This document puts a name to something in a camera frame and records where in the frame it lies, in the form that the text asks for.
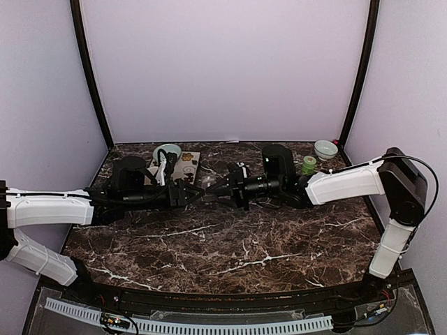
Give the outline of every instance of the robotic hand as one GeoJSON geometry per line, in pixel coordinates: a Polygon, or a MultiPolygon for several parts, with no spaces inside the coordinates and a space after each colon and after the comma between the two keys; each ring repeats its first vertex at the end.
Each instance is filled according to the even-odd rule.
{"type": "MultiPolygon", "coordinates": [[[[177,157],[163,154],[164,186],[157,183],[147,171],[146,162],[138,157],[114,161],[111,178],[100,188],[63,193],[12,188],[7,192],[5,181],[0,181],[0,260],[16,262],[61,285],[74,285],[78,291],[82,286],[88,289],[91,279],[82,261],[46,249],[18,228],[59,223],[103,225],[123,218],[126,211],[182,207],[201,198],[205,190],[182,180],[170,180],[177,157]],[[152,185],[145,185],[145,177],[152,185]]],[[[425,212],[427,181],[397,148],[370,162],[301,177],[296,174],[293,155],[287,148],[269,145],[263,148],[262,155],[263,176],[250,177],[247,167],[231,163],[230,173],[207,188],[206,193],[230,196],[236,207],[246,210],[249,200],[260,196],[278,198],[301,209],[338,199],[385,194],[391,215],[369,266],[369,275],[374,278],[389,276],[434,204],[425,212]]]]}

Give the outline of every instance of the marble table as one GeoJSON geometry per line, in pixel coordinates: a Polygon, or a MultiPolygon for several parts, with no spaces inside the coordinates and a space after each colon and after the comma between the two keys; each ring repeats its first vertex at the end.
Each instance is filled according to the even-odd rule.
{"type": "MultiPolygon", "coordinates": [[[[196,184],[222,177],[227,163],[245,162],[262,172],[266,142],[181,143],[200,151],[196,184]]],[[[292,150],[297,169],[313,144],[281,143],[292,150]]],[[[118,144],[94,185],[110,176],[112,161],[128,155],[148,162],[157,144],[118,144]]],[[[317,170],[340,168],[336,156],[317,170]]],[[[380,240],[362,198],[313,209],[250,211],[202,200],[184,209],[139,211],[108,226],[73,228],[65,255],[85,261],[97,283],[142,290],[200,294],[283,292],[359,281],[380,240]]]]}

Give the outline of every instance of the metal bar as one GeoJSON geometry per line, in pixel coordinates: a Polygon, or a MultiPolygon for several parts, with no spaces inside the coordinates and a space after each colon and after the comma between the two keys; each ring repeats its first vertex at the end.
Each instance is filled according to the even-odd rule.
{"type": "Polygon", "coordinates": [[[98,118],[99,126],[108,149],[113,148],[114,143],[112,134],[110,133],[107,119],[105,118],[104,109],[99,98],[98,87],[91,66],[89,49],[87,47],[87,39],[85,38],[84,24],[82,23],[82,13],[80,0],[70,0],[71,15],[73,17],[73,26],[75,27],[76,40],[78,41],[79,54],[81,57],[82,67],[84,68],[85,79],[91,96],[91,101],[98,118]]]}
{"type": "Polygon", "coordinates": [[[339,138],[339,145],[341,147],[344,147],[348,140],[354,118],[356,117],[363,84],[365,83],[372,43],[374,41],[374,33],[376,31],[377,17],[379,16],[379,3],[380,0],[371,0],[369,3],[368,21],[366,25],[365,39],[363,41],[362,55],[360,56],[360,63],[358,65],[356,83],[354,84],[351,102],[349,103],[348,112],[346,113],[342,133],[339,138]]]}

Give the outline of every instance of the marble tabletop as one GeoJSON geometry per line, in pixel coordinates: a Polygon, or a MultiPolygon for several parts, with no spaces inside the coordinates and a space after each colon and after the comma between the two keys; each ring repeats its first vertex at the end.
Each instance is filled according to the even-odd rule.
{"type": "MultiPolygon", "coordinates": [[[[269,143],[181,143],[201,153],[196,184],[245,162],[262,172],[261,148],[269,143]]],[[[281,143],[292,150],[297,170],[313,144],[281,143]]],[[[94,185],[110,176],[112,161],[128,155],[148,162],[158,144],[118,144],[94,185]]],[[[340,168],[337,155],[318,169],[340,168]]],[[[200,294],[267,293],[359,281],[380,240],[362,198],[312,209],[250,211],[202,200],[182,209],[139,211],[108,226],[74,227],[65,255],[85,261],[97,283],[126,288],[200,294]]]]}

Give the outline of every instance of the black frame post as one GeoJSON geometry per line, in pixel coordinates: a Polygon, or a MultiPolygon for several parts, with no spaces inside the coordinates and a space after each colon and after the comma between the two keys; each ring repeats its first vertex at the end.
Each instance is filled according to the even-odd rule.
{"type": "Polygon", "coordinates": [[[345,146],[349,133],[351,132],[363,84],[365,83],[372,42],[374,40],[374,33],[376,32],[377,17],[379,16],[379,4],[380,0],[371,0],[369,3],[368,22],[366,25],[365,39],[363,41],[362,55],[360,56],[360,63],[358,64],[356,83],[354,84],[351,102],[349,103],[348,112],[346,113],[342,133],[339,138],[339,146],[341,148],[345,146]]]}
{"type": "Polygon", "coordinates": [[[93,67],[91,66],[89,49],[87,47],[87,39],[85,38],[84,24],[82,23],[82,12],[80,7],[80,0],[70,0],[71,15],[73,16],[73,26],[75,27],[76,40],[78,41],[79,54],[81,56],[82,67],[84,68],[85,79],[91,96],[91,101],[95,109],[96,117],[98,118],[99,126],[108,149],[113,148],[115,143],[110,133],[107,119],[101,99],[99,98],[98,87],[93,74],[93,67]]]}

